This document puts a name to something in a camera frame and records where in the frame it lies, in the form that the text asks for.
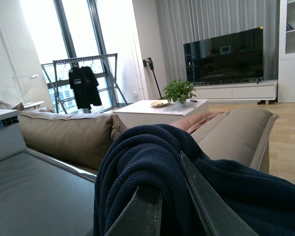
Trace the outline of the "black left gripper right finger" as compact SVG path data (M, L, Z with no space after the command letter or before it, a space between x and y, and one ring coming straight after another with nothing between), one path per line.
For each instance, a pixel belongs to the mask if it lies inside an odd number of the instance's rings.
M180 153L186 183L207 236L256 236L257 233L216 193L189 158Z

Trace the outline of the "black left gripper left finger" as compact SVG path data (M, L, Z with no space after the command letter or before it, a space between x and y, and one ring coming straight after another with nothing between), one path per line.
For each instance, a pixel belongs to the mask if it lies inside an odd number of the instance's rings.
M159 189L139 186L107 231L107 236L159 236L163 195Z

